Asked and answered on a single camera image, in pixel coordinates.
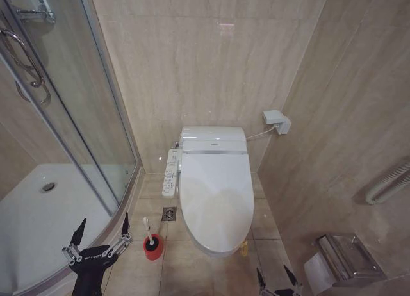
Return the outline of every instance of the toilet seat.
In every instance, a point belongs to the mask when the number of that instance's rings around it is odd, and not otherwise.
[[[248,154],[183,153],[181,162],[181,209],[193,240],[212,256],[232,254],[253,218]]]

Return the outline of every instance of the toilet paper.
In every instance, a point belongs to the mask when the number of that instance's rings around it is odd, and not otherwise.
[[[331,288],[336,279],[320,252],[304,264],[305,273],[313,294],[317,296]]]

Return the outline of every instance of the white toilet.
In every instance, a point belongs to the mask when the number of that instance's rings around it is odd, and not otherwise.
[[[245,240],[254,212],[245,133],[240,127],[188,126],[179,148],[186,226],[199,249],[228,256]]]

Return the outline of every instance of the floor drain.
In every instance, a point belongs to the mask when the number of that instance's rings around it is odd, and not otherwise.
[[[171,208],[163,208],[162,221],[175,221],[177,216],[177,208],[173,206]]]
[[[43,192],[50,192],[54,188],[56,188],[56,183],[50,182],[50,183],[45,184],[41,189]]]

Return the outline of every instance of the toilet control panel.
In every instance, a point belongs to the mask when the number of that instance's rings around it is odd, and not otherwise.
[[[173,197],[177,183],[177,172],[179,159],[182,150],[171,149],[168,152],[167,167],[165,168],[164,184],[162,185],[162,195],[164,197]]]

